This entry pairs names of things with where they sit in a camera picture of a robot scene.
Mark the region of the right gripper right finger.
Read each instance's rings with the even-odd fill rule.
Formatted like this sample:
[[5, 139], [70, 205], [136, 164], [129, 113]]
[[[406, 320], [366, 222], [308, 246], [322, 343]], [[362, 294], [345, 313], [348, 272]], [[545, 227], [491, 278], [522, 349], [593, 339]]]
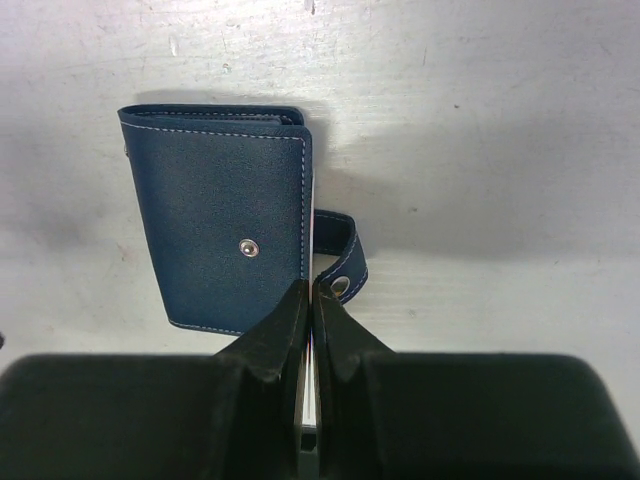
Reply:
[[639, 457], [581, 359], [398, 353], [312, 290], [324, 479], [635, 479]]

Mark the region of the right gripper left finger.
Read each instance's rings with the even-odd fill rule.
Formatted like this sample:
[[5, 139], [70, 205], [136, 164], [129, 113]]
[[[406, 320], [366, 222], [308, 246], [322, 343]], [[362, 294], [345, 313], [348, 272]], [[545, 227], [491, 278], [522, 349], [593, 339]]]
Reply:
[[216, 354], [41, 354], [1, 377], [5, 479], [291, 479], [309, 285]]

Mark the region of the blue leather card holder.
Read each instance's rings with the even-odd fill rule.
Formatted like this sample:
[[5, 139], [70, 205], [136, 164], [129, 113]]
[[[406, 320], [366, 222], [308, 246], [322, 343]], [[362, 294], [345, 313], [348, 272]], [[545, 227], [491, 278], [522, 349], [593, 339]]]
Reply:
[[354, 219], [314, 205], [313, 141], [289, 106], [139, 104], [118, 113], [171, 324], [240, 335], [312, 258], [341, 302], [368, 278]]

